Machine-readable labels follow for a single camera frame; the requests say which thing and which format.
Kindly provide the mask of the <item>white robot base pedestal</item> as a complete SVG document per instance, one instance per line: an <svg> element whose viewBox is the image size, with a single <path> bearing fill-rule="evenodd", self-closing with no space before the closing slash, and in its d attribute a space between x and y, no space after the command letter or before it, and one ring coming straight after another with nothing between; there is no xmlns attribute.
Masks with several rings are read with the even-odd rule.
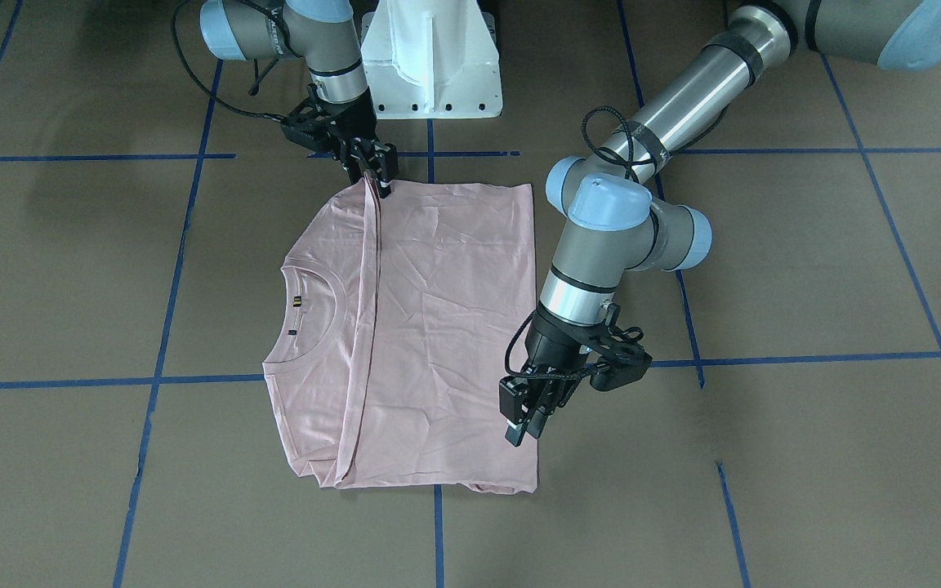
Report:
<svg viewBox="0 0 941 588"><path fill-rule="evenodd" d="M478 1L381 1L361 52L379 119L478 119L504 108L493 19Z"/></svg>

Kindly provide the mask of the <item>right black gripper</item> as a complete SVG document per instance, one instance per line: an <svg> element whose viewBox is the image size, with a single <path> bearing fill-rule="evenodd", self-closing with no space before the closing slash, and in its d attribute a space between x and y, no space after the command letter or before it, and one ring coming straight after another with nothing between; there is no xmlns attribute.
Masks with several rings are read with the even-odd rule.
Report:
<svg viewBox="0 0 941 588"><path fill-rule="evenodd" d="M378 198L392 193L399 174L399 151L377 137L376 108L368 88L347 103L330 103L319 97L319 110L328 122L329 138L322 153L330 153L345 164L350 183L372 181Z"/></svg>

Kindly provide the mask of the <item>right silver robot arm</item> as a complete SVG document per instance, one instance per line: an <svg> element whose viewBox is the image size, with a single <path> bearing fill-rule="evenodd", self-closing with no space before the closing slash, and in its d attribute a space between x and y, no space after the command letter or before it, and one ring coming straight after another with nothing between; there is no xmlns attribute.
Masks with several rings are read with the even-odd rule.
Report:
<svg viewBox="0 0 941 588"><path fill-rule="evenodd" d="M276 123L291 144L325 153L342 165L351 184L367 183L388 197L399 174L395 145L377 134L354 8L347 1L205 1L198 12L206 48L220 60L264 62L253 90L287 60L302 60L309 71L306 96L288 114L245 110L220 98L185 56L178 31L185 2L169 19L173 50L190 81L229 112Z"/></svg>

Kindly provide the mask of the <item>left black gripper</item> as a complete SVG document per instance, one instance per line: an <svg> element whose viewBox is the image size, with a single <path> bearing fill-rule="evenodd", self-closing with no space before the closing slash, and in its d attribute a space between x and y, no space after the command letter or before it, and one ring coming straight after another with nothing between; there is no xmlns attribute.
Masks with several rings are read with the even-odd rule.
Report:
<svg viewBox="0 0 941 588"><path fill-rule="evenodd" d="M537 306L520 327L525 330L527 358L520 376L499 381L499 407L513 447L526 436L539 439L546 421L582 380L594 390L612 390L612 311L600 323L579 325Z"/></svg>

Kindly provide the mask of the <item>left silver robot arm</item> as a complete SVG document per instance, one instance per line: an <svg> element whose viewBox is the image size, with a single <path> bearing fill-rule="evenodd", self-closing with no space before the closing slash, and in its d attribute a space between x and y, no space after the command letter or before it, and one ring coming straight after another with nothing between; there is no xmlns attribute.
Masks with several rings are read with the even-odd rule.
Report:
<svg viewBox="0 0 941 588"><path fill-rule="evenodd" d="M617 110L604 144L567 157L546 176L546 200L565 219L535 309L515 341L527 358L499 383L506 439L539 438L578 385L638 382L653 363L639 327L619 327L615 293L628 272L676 272L702 263L713 241L699 211L664 202L647 184L695 146L729 104L796 49L883 70L941 62L941 1L743 1L675 81L634 115Z"/></svg>

